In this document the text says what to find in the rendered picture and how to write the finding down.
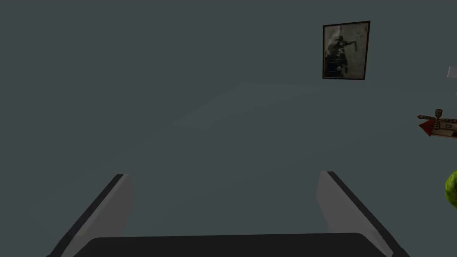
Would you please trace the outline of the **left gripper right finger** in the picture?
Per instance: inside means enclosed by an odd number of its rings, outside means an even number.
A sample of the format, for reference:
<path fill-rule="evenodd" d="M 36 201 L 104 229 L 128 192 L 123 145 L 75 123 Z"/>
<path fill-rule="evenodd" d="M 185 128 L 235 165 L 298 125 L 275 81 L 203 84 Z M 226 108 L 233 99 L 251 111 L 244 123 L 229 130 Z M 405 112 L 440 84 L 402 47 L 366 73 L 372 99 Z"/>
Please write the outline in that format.
<path fill-rule="evenodd" d="M 316 200 L 330 233 L 361 235 L 382 257 L 410 257 L 335 172 L 320 173 Z"/>

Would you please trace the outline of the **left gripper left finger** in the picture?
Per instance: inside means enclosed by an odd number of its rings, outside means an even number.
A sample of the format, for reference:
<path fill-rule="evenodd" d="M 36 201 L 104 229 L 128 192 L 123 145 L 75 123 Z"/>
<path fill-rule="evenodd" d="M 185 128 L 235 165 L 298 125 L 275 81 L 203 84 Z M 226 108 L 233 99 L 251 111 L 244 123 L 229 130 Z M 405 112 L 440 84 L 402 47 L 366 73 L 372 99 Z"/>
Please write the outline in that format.
<path fill-rule="evenodd" d="M 129 174 L 116 174 L 47 257 L 75 257 L 91 240 L 120 237 L 134 204 Z"/>

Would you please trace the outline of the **green round fruit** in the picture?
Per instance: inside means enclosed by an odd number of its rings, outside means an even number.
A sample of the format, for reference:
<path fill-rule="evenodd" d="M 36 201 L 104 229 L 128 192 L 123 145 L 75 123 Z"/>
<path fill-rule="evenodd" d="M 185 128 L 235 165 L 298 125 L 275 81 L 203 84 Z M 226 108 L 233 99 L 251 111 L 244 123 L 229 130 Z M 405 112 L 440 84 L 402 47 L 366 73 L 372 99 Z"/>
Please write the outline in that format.
<path fill-rule="evenodd" d="M 457 209 L 457 170 L 453 171 L 446 179 L 445 196 L 447 201 Z"/>

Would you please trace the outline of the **red and white windmill model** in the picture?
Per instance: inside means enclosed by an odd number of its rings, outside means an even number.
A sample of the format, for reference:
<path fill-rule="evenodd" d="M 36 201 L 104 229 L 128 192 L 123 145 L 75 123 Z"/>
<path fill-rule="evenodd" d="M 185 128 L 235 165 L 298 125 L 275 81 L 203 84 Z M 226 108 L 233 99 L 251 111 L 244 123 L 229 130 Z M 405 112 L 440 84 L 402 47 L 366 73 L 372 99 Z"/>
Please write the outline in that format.
<path fill-rule="evenodd" d="M 448 137 L 457 139 L 457 120 L 442 118 L 442 109 L 436 109 L 434 116 L 418 115 L 419 120 L 425 122 L 419 124 L 419 127 L 428 136 Z"/>

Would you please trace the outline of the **framed dark picture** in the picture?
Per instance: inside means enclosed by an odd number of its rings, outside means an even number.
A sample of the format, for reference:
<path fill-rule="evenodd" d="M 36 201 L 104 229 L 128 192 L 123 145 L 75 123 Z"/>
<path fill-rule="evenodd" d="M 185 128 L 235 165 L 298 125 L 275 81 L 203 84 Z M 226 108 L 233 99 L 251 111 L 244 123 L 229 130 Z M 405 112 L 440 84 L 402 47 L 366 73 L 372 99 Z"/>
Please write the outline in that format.
<path fill-rule="evenodd" d="M 324 25 L 322 78 L 365 80 L 370 21 Z"/>

